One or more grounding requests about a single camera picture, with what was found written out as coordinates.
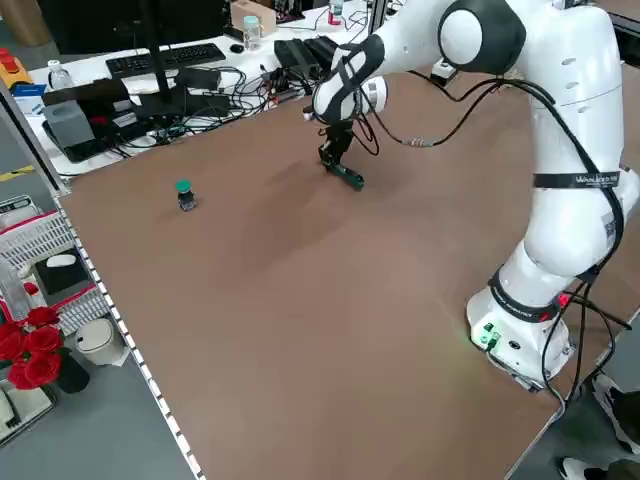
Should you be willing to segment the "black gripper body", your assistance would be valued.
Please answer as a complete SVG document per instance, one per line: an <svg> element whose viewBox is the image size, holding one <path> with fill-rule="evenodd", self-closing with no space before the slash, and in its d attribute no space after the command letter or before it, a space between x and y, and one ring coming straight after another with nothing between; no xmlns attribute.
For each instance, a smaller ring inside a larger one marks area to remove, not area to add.
<svg viewBox="0 0 640 480"><path fill-rule="evenodd" d="M325 144L329 149L348 149L354 137L352 121L329 125L324 131Z"/></svg>

